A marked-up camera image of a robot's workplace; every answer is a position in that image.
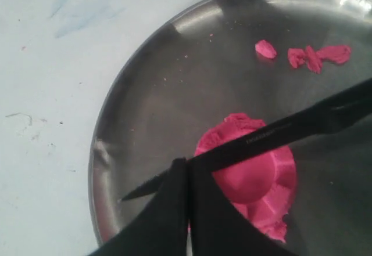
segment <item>pink molded dough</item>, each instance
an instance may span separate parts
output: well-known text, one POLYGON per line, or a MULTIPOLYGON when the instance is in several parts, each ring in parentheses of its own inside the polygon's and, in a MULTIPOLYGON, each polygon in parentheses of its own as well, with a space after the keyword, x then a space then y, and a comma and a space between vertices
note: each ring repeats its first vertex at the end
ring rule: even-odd
MULTIPOLYGON (((200 139, 195 155, 265 126, 246 114, 230 114, 200 139)), ((213 173, 234 207, 268 237, 285 243, 282 217, 295 197, 296 168, 288 146, 261 154, 213 173)))
POLYGON ((258 54, 261 54, 268 59, 273 59, 277 56, 277 51, 274 47, 264 39, 257 42, 255 47, 258 54))
POLYGON ((302 49, 288 49, 288 60, 293 68, 298 68, 305 62, 310 71, 320 73, 322 60, 329 60, 336 64, 346 63, 350 59, 351 48, 347 45, 330 45, 315 52, 311 46, 302 49))

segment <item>white surface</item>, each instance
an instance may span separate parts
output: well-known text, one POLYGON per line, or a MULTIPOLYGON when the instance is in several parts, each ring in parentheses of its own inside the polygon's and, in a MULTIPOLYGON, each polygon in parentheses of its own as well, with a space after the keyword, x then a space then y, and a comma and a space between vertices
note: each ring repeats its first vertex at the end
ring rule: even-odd
POLYGON ((96 247, 87 168, 102 102, 138 46, 197 1, 0 0, 0 255, 96 247))

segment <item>white table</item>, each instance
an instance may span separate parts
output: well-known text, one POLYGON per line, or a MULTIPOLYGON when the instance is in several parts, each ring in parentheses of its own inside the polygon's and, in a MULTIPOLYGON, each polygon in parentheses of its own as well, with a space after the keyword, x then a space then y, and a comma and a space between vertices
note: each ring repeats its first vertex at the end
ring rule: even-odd
POLYGON ((96 247, 87 169, 115 76, 200 0, 0 0, 0 255, 96 247))

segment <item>stainless steel plate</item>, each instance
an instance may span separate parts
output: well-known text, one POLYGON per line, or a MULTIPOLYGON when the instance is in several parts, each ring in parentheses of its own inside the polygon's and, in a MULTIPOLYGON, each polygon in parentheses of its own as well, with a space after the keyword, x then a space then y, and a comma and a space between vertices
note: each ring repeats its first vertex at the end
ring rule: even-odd
MULTIPOLYGON (((206 0, 154 33, 112 86, 90 162, 92 220, 100 243, 149 197, 123 194, 190 156, 201 135, 230 113, 272 122, 372 76, 372 0, 206 0), (278 50, 255 55, 258 40, 278 50), (351 60, 320 75, 291 70, 288 48, 348 44, 351 60)), ((372 118, 336 135, 291 145, 298 168, 287 216, 289 250, 301 255, 370 255, 372 118)))

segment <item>metal plate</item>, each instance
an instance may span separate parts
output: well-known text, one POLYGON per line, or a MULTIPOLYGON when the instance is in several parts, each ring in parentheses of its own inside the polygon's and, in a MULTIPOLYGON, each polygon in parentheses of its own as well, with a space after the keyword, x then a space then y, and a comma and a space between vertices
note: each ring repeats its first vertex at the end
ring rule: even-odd
MULTIPOLYGON (((230 113, 272 122, 372 76, 372 0, 207 0, 154 33, 116 79, 92 144, 90 198, 100 243, 150 199, 118 203, 230 113), (260 61, 254 46, 278 50, 260 61), (320 75, 291 70, 288 48, 348 44, 351 60, 320 75)), ((372 118, 291 145, 298 168, 289 250, 370 255, 372 118)))

